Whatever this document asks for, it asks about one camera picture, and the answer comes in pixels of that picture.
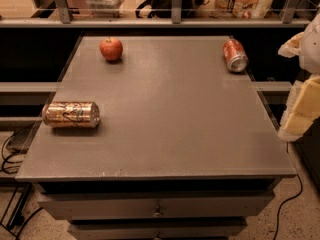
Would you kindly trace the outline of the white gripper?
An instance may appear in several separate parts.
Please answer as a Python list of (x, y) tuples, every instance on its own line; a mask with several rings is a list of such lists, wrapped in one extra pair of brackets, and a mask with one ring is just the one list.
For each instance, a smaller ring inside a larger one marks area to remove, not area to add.
[[(299, 56), (300, 67), (311, 74), (320, 74), (320, 14), (300, 32), (281, 45), (278, 54), (292, 58)], [(282, 141), (301, 138), (320, 117), (320, 76), (304, 82), (296, 80), (291, 87), (286, 109), (280, 120), (278, 136)]]

